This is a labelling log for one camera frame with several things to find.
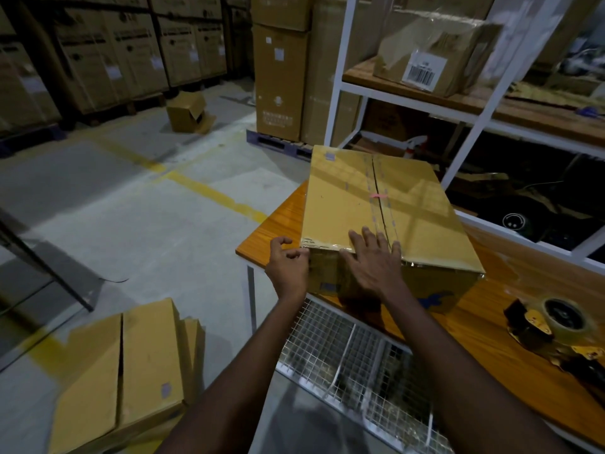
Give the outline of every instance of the wooden table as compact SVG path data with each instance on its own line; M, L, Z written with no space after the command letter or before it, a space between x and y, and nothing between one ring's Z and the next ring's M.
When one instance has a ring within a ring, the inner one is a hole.
M374 76L374 60L375 58L366 60L346 71L343 74L343 82L477 115L483 111L491 95L491 90L475 89L468 96L455 94L448 98L437 97L429 92ZM578 116L562 108L503 98L493 119L576 142L605 146L605 124L601 120Z
M268 264L269 241L273 237L289 236L292 246L299 245L306 189L305 182L235 251L245 260L245 307L253 331L254 267L263 269ZM578 437L580 440L574 439L576 443L585 440L599 449L605 448L605 409L574 377L519 346L507 333L502 313L517 296L548 292L581 299L587 309L605 318L605 278L476 228L467 227L466 231L487 277L450 313L435 314L435 318L507 389L545 420L567 432L559 431L560 434L571 434L572 439ZM352 311L338 298L318 298L392 338L405 340L384 306L380 313L367 314Z

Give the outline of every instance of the blue pallet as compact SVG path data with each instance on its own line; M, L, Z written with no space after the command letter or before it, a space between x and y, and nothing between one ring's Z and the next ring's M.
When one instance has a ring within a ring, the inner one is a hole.
M263 148L272 149L273 151L311 162L311 153L313 152L313 149L311 145L305 143L289 142L288 140L260 134L259 132L251 131L250 129L246 130L246 141L257 146L262 146Z
M58 124L24 129L17 134L11 134L0 140L0 159L10 157L23 149L37 144L53 140L64 140L66 138L67 135L59 128Z

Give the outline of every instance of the concrete floor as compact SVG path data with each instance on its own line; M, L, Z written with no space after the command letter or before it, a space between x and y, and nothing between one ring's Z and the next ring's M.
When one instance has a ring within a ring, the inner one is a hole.
M203 378L247 339L235 247L308 177L309 164L246 143L252 83L205 91L212 132L174 134L163 109L74 132L0 160L3 220L95 305L86 313L52 284L20 306L31 325L0 319L0 445L45 453L67 335L75 326L171 297L206 330ZM46 281L0 247L0 295L10 302ZM276 302L257 277L259 320ZM31 335L39 324L43 335ZM129 448L130 453L153 447ZM392 452L275 374L253 453Z

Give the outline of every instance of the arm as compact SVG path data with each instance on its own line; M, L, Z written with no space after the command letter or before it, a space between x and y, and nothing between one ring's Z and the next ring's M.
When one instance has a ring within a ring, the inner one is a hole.
M433 390L435 410L457 453L570 454L564 443L496 381L418 303L401 277L401 247L382 233L350 231L357 259L342 251L359 284L378 294Z
M307 294L308 250L271 241L266 273L278 302L231 364L174 427L156 454L248 452L268 386L291 325Z

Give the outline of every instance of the forearm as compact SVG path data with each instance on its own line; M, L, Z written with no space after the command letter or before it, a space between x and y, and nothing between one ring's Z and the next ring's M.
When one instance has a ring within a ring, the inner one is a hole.
M247 452L275 365L304 297L277 302L235 359L186 412L157 454Z
M564 444L416 301L404 284L383 302L423 364L457 453L567 453Z

